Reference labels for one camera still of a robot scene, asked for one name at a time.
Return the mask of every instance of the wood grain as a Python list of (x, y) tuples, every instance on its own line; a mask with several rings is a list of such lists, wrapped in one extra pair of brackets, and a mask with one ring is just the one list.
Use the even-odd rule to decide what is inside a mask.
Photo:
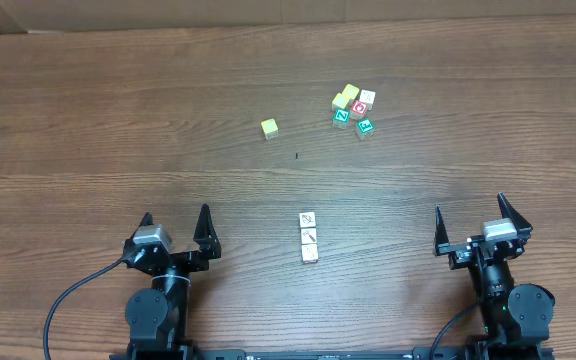
[[(331, 126), (348, 82), (377, 92), (365, 141)], [(557, 296), (547, 345), (576, 359), (576, 16), (0, 36), (0, 359), (41, 358), (54, 299), (145, 211), (183, 250), (203, 202), (223, 243), (193, 275), (204, 348), (427, 346), (473, 300), (432, 256), (433, 206), (459, 242), (497, 191), (535, 227), (513, 276)], [(148, 285), (117, 269), (72, 294), (53, 358), (122, 350)]]

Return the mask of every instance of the yellow block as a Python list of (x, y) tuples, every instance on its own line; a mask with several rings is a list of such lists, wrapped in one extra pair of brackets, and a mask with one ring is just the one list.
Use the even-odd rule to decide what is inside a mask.
[(342, 94), (348, 96), (351, 101), (355, 100), (355, 98), (357, 98), (357, 95), (359, 95), (359, 88), (356, 87), (355, 85), (348, 84), (346, 85), (346, 88), (344, 89), (344, 92), (342, 92)]
[(266, 140), (270, 140), (279, 136), (279, 128), (275, 119), (268, 119), (261, 122), (261, 128), (264, 130), (264, 136)]
[(348, 96), (338, 93), (337, 96), (335, 96), (335, 99), (332, 101), (332, 111), (335, 111), (337, 109), (341, 110), (346, 109), (349, 102), (350, 98)]

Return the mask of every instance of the white block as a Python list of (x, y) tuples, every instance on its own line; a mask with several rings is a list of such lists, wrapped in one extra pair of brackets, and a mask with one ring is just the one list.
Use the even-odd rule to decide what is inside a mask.
[(317, 243), (317, 229), (301, 229), (301, 244), (316, 244)]
[(304, 264), (312, 264), (319, 261), (317, 244), (301, 245), (301, 259)]
[(315, 222), (315, 213), (314, 212), (307, 212), (307, 213), (300, 213), (299, 214), (299, 227), (300, 228), (309, 228), (315, 227), (317, 223)]
[(372, 105), (375, 103), (375, 92), (370, 90), (361, 90), (359, 101), (368, 105), (368, 110), (372, 110)]

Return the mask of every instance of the block face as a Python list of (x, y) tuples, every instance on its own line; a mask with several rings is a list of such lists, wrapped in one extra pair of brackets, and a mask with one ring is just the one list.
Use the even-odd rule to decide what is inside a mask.
[(362, 140), (367, 136), (372, 136), (374, 131), (375, 125), (370, 121), (370, 119), (364, 119), (357, 123), (357, 136)]
[(350, 101), (355, 101), (357, 95), (359, 95), (359, 88), (353, 84), (348, 84), (344, 88), (342, 94), (348, 96), (348, 98), (350, 98)]
[(359, 101), (368, 106), (368, 110), (372, 110), (372, 105), (375, 103), (375, 92), (370, 90), (361, 90), (359, 94)]
[(361, 101), (355, 101), (350, 109), (350, 118), (353, 120), (360, 120), (366, 115), (368, 106)]
[(302, 245), (316, 244), (316, 243), (317, 243), (317, 229), (315, 228), (301, 229)]
[(346, 110), (337, 109), (335, 116), (332, 118), (332, 126), (345, 129), (348, 126), (350, 113)]
[(304, 264), (312, 264), (319, 261), (317, 244), (301, 245), (301, 259)]
[(314, 212), (307, 212), (307, 213), (300, 213), (299, 214), (299, 227), (300, 228), (310, 228), (317, 226), (315, 222), (315, 213)]
[(279, 136), (279, 128), (277, 127), (275, 119), (262, 121), (261, 128), (264, 130), (264, 136), (266, 137), (266, 140), (270, 140)]
[(332, 101), (332, 111), (337, 111), (338, 109), (345, 110), (350, 103), (350, 98), (344, 94), (337, 94), (335, 99)]

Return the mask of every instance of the wooden block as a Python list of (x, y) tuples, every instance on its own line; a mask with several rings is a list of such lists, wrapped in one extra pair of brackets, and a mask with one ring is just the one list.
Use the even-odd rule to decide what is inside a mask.
[(370, 90), (361, 90), (359, 101), (368, 105), (368, 110), (372, 110), (372, 105), (375, 103), (375, 92)]
[(375, 131), (375, 125), (373, 125), (370, 119), (366, 118), (357, 122), (357, 136), (359, 139), (363, 140), (368, 136), (372, 136)]
[(279, 136), (279, 128), (277, 127), (275, 119), (262, 121), (261, 128), (264, 130), (264, 136), (266, 137), (266, 140), (270, 140)]
[(348, 96), (350, 98), (350, 102), (353, 102), (355, 99), (357, 99), (357, 95), (359, 95), (359, 88), (355, 85), (348, 84), (344, 88), (342, 94)]
[(345, 110), (350, 103), (350, 98), (344, 94), (337, 93), (335, 99), (332, 101), (332, 111), (337, 111), (339, 109)]
[(307, 213), (299, 213), (299, 227), (304, 228), (312, 228), (317, 226), (317, 222), (315, 221), (315, 213), (314, 212), (307, 212)]
[(353, 120), (361, 120), (366, 115), (368, 106), (359, 100), (355, 100), (350, 108), (350, 118)]
[(301, 245), (301, 259), (304, 264), (312, 264), (319, 261), (317, 244)]
[(317, 229), (301, 229), (301, 244), (316, 244), (317, 243)]
[(332, 126), (345, 129), (348, 126), (348, 119), (350, 118), (350, 113), (346, 110), (337, 109), (335, 116), (332, 118)]

